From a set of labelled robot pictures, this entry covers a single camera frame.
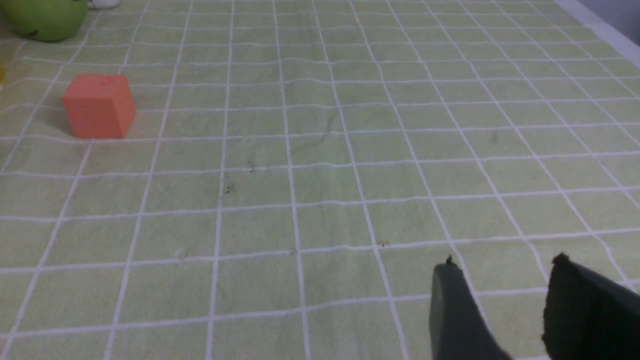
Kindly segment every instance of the wooden block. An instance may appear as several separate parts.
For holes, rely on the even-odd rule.
[[[62,103],[78,138],[123,138],[136,116],[124,75],[79,74],[62,96]]]

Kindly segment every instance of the wall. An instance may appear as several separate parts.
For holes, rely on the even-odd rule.
[[[640,45],[640,0],[579,0],[602,20]]]

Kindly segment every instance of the white object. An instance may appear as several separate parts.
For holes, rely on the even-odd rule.
[[[120,0],[89,0],[89,9],[103,10],[118,6]]]

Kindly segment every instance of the stain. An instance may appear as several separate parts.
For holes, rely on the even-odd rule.
[[[184,247],[179,248],[178,250],[176,250],[176,251],[173,253],[173,256],[174,256],[176,259],[184,260],[184,258],[186,258],[186,257],[187,257],[187,250],[186,250]]]
[[[236,192],[236,184],[234,183],[227,185],[227,187],[225,188],[225,194],[235,193],[235,192]]]

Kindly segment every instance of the green apple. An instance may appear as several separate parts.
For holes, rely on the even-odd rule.
[[[0,0],[0,9],[18,35],[55,42],[77,33],[87,0]]]

